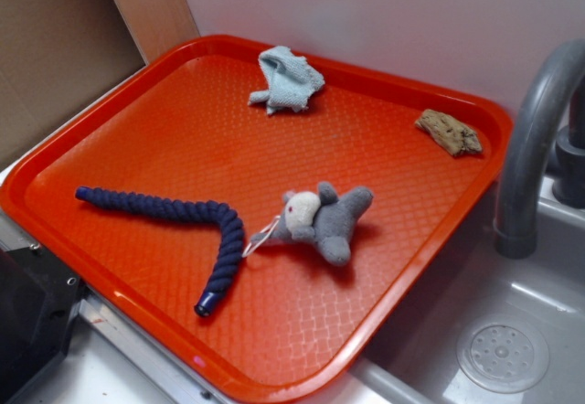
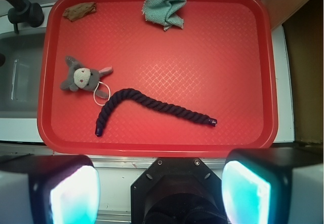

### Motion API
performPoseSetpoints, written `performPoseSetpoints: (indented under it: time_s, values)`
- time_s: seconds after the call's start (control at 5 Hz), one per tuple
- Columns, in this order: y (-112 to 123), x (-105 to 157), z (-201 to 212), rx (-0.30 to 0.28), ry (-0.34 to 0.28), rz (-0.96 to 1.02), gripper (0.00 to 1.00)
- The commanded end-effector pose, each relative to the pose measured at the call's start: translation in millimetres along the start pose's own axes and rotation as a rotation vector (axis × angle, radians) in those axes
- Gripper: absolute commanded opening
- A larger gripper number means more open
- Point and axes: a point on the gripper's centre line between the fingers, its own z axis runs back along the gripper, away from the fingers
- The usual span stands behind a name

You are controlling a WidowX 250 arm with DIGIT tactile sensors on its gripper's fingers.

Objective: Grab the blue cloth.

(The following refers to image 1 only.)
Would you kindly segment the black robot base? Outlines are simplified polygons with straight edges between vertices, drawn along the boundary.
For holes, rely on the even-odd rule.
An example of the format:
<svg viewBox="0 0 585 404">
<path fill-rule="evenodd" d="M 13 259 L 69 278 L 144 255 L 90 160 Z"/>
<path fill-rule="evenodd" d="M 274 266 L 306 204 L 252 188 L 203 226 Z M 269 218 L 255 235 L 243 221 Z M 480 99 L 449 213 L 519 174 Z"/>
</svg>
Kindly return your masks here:
<svg viewBox="0 0 585 404">
<path fill-rule="evenodd" d="M 50 250 L 1 252 L 1 401 L 12 403 L 66 357 L 81 277 Z"/>
</svg>

